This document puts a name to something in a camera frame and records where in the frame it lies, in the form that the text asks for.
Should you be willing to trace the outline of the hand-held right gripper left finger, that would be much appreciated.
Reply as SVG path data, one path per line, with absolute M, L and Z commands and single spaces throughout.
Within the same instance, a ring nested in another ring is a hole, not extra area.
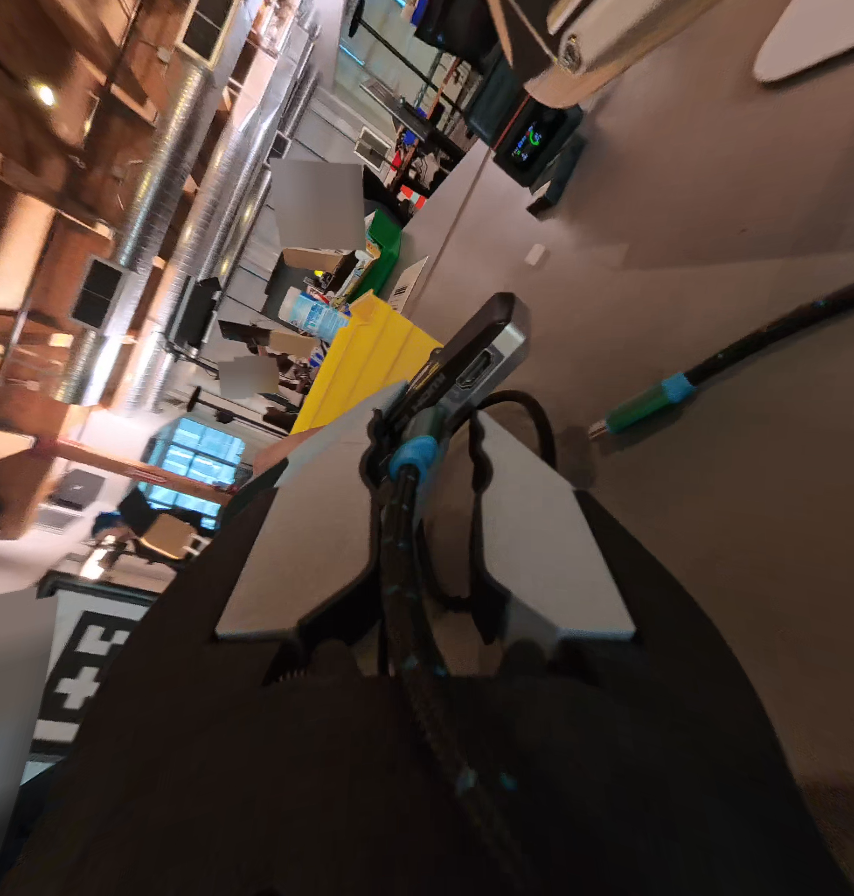
M 376 625 L 378 509 L 365 476 L 374 409 L 352 409 L 285 457 L 215 635 L 352 646 Z

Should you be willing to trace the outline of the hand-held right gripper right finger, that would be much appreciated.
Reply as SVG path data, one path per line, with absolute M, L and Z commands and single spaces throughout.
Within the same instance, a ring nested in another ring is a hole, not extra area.
M 576 491 L 485 411 L 469 426 L 471 616 L 485 644 L 627 643 L 636 626 Z

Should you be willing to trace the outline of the yellow plastic bin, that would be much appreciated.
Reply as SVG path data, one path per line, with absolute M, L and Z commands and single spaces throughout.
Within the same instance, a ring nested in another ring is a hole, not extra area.
M 442 344 L 369 291 L 329 347 L 292 434 L 337 420 L 387 386 L 415 377 Z

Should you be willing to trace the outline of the black hdmi switch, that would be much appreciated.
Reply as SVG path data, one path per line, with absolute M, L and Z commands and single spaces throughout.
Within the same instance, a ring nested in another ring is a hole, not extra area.
M 390 410 L 401 434 L 417 414 L 438 408 L 450 428 L 504 382 L 529 351 L 531 312 L 511 292 L 492 295 L 445 345 L 433 350 Z

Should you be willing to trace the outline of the window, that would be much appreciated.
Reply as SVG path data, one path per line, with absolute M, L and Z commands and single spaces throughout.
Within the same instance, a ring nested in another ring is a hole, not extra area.
M 142 460 L 206 485 L 226 487 L 234 482 L 245 448 L 240 437 L 190 418 L 179 418 L 152 437 Z M 209 519 L 209 526 L 214 525 L 220 511 L 217 503 L 170 487 L 140 484 L 139 489 L 153 508 L 197 511 Z

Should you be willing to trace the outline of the white blue wipes canister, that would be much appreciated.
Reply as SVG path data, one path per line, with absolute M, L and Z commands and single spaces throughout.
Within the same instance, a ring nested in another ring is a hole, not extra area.
M 289 287 L 278 309 L 279 319 L 302 333 L 331 344 L 351 318 L 298 287 Z

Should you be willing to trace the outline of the black framed poster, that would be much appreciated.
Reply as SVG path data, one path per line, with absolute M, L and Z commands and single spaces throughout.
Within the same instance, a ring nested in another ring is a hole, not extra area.
M 36 597 L 56 603 L 48 671 L 23 781 L 63 759 L 112 663 L 159 593 L 51 570 Z

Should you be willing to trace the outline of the clear bag with label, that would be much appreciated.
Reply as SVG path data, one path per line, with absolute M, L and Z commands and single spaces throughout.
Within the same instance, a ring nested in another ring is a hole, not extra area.
M 421 275 L 428 267 L 429 260 L 429 256 L 425 256 L 406 267 L 390 290 L 387 298 L 388 305 L 400 315 L 403 313 L 411 296 L 417 290 L 421 281 Z

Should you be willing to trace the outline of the brown cardboard box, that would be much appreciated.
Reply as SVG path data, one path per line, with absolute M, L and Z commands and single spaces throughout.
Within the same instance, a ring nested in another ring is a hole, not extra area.
M 261 313 L 267 318 L 277 320 L 279 307 L 287 291 L 291 287 L 306 291 L 308 280 L 315 283 L 316 272 L 322 273 L 319 281 L 325 289 L 337 295 L 357 261 L 354 251 L 284 249 L 264 288 L 265 301 Z

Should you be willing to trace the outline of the green cardboard-filled bin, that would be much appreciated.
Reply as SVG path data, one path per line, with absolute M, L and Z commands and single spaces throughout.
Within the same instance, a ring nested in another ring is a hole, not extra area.
M 368 247 L 376 247 L 378 256 L 362 275 L 354 300 L 369 291 L 377 294 L 387 284 L 399 259 L 402 233 L 403 227 L 381 209 L 375 209 L 369 217 L 366 233 Z

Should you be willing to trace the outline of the dark charger case with display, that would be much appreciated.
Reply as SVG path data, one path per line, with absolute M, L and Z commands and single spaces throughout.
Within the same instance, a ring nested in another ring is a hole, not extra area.
M 493 162 L 514 183 L 532 187 L 584 118 L 580 105 L 546 106 L 527 97 L 493 149 Z

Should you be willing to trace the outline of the monitor on white stand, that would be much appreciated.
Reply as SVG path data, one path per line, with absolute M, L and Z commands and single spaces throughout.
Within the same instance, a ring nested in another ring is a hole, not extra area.
M 674 38 L 714 1 L 488 1 L 501 50 L 526 92 L 557 109 L 578 105 Z M 854 51 L 854 1 L 794 1 L 761 45 L 764 86 Z

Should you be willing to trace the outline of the wooden post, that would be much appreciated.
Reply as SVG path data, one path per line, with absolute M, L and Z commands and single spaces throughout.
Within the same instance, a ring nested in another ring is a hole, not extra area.
M 108 454 L 81 442 L 52 437 L 39 437 L 31 453 L 47 459 L 60 459 L 84 464 L 94 469 L 124 476 L 132 481 L 164 487 L 179 494 L 224 506 L 232 498 L 230 488 L 200 482 L 155 465 L 116 454 Z

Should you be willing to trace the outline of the silver ventilation duct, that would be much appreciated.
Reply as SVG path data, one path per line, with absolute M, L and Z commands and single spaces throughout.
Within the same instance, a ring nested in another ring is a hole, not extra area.
M 172 365 L 166 337 L 181 308 L 187 281 L 205 278 L 216 265 L 299 79 L 299 73 L 276 67 L 258 103 L 241 118 L 231 117 L 222 130 L 114 398 L 112 409 L 119 413 L 130 416 L 148 411 L 158 400 Z
M 101 325 L 83 324 L 75 337 L 53 399 L 67 405 L 96 405 L 116 366 L 123 338 L 139 306 L 189 175 L 220 100 L 213 71 L 178 50 L 177 82 L 170 104 L 156 125 L 153 146 L 122 219 L 109 257 L 102 264 L 118 271 L 118 288 Z

